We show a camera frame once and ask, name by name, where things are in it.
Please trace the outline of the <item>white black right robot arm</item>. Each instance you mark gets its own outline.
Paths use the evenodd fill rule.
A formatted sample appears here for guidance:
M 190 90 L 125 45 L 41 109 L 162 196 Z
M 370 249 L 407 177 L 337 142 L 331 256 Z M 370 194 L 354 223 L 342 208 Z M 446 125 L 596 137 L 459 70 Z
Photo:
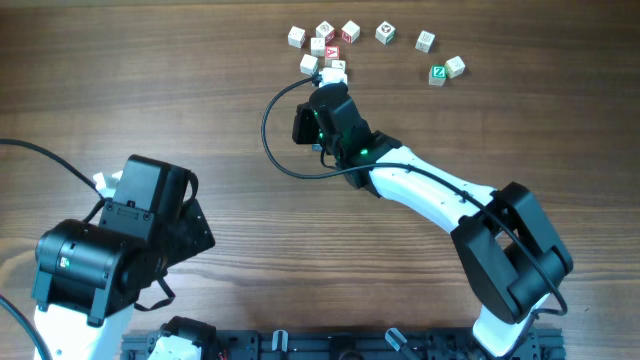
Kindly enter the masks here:
M 371 131 L 343 70 L 324 68 L 311 81 L 316 89 L 297 108 L 294 142 L 321 146 L 354 188 L 403 204 L 448 233 L 482 304 L 473 336 L 493 357 L 512 354 L 573 269 L 536 197 L 515 182 L 496 190 L 457 178 Z

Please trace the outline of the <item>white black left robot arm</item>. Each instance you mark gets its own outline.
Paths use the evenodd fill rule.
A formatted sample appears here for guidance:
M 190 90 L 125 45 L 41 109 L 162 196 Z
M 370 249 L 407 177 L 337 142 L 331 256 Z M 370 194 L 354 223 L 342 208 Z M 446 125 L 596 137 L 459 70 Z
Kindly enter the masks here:
M 90 183 L 98 222 L 64 220 L 35 250 L 34 320 L 54 359 L 112 358 L 133 312 L 147 309 L 141 291 L 158 283 L 166 297 L 155 306 L 170 305 L 169 268 L 215 244 L 186 168 L 132 155 Z

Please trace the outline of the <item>white block plain picture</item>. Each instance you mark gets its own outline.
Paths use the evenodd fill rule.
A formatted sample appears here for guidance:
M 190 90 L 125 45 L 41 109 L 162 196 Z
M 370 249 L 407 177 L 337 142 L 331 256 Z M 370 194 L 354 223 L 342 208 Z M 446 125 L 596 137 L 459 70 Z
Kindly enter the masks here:
M 420 52 L 429 53 L 435 38 L 436 36 L 433 33 L 422 30 L 416 40 L 415 48 Z

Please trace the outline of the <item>green letter Z block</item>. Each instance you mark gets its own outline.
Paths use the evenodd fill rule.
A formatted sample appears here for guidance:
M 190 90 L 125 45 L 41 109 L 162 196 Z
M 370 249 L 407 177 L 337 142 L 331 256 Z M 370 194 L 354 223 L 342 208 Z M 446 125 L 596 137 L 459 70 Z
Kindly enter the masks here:
M 429 72 L 428 83 L 432 86 L 443 86 L 447 79 L 446 68 L 442 65 L 433 65 Z

